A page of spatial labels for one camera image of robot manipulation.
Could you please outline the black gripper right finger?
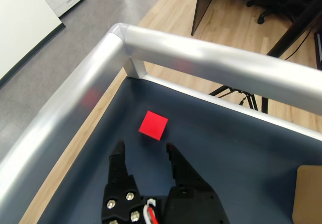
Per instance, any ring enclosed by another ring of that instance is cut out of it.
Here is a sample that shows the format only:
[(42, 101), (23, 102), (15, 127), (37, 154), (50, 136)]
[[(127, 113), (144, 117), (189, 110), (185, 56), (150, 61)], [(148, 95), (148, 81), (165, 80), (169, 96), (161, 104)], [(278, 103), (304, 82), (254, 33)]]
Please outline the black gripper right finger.
[(175, 186), (167, 197), (163, 223), (229, 223), (213, 188), (173, 144), (167, 143), (167, 153)]

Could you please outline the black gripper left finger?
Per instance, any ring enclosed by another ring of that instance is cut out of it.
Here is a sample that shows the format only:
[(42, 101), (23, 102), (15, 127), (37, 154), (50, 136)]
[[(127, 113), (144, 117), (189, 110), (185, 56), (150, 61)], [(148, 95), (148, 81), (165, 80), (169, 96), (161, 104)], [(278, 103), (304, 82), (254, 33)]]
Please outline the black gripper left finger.
[(143, 197), (125, 164), (125, 143), (120, 141), (109, 156), (108, 182), (104, 188), (102, 223), (145, 223)]

